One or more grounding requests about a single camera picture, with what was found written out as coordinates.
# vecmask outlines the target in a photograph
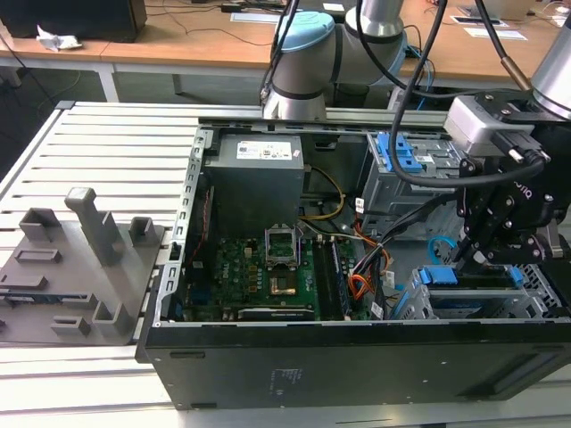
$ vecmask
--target metal slotted platform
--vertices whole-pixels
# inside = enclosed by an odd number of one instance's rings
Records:
[[[379,111],[328,114],[380,123],[392,119]],[[0,185],[0,266],[23,235],[18,223],[28,208],[52,208],[60,219],[73,218],[63,197],[74,185],[94,187],[98,209],[112,210],[118,222],[145,214],[167,227],[155,265],[163,264],[199,116],[259,113],[255,107],[113,103],[76,103],[55,111]],[[443,115],[412,113],[408,120],[439,125]],[[459,428],[556,428],[571,423],[570,366],[505,402],[177,412],[153,367],[139,365],[134,355],[133,345],[0,345],[0,426],[374,428],[446,422]]]

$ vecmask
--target gray power supply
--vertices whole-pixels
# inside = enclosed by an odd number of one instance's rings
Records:
[[[299,136],[224,135],[218,156],[204,160],[215,188],[221,235],[263,236],[275,224],[297,221],[303,188]]]

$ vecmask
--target motherboard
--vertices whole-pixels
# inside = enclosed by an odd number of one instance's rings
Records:
[[[209,278],[187,285],[186,321],[342,320],[351,311],[347,276],[350,240],[302,237],[299,229],[265,236],[222,238]]]

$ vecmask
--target sticker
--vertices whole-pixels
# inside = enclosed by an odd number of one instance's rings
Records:
[[[472,37],[486,37],[490,38],[488,31],[486,29],[464,29]],[[499,38],[506,40],[527,40],[527,38],[521,34],[519,31],[514,31],[513,29],[504,29],[496,31]]]
[[[331,12],[345,12],[345,8],[339,3],[323,3],[323,8]]]
[[[383,319],[383,308],[378,306],[376,302],[373,302],[371,305],[371,312],[375,314],[378,319]]]
[[[365,200],[363,198],[355,198],[355,210],[359,212],[359,214],[365,212]]]
[[[434,159],[432,159],[432,156],[430,156],[430,155],[428,155],[428,156],[415,156],[415,158],[417,159],[418,162],[434,163]]]
[[[292,145],[284,141],[241,141],[238,143],[238,159],[290,161]]]

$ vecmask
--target floor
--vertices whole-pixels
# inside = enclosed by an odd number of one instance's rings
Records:
[[[99,77],[94,72],[33,70],[32,73],[56,103],[59,100],[105,101]],[[53,109],[29,74],[21,77],[21,81],[22,85],[16,89],[0,86],[0,180]],[[125,103],[255,105],[258,86],[257,78],[183,77],[187,94],[180,96],[174,94],[169,75],[119,75],[120,97]]]

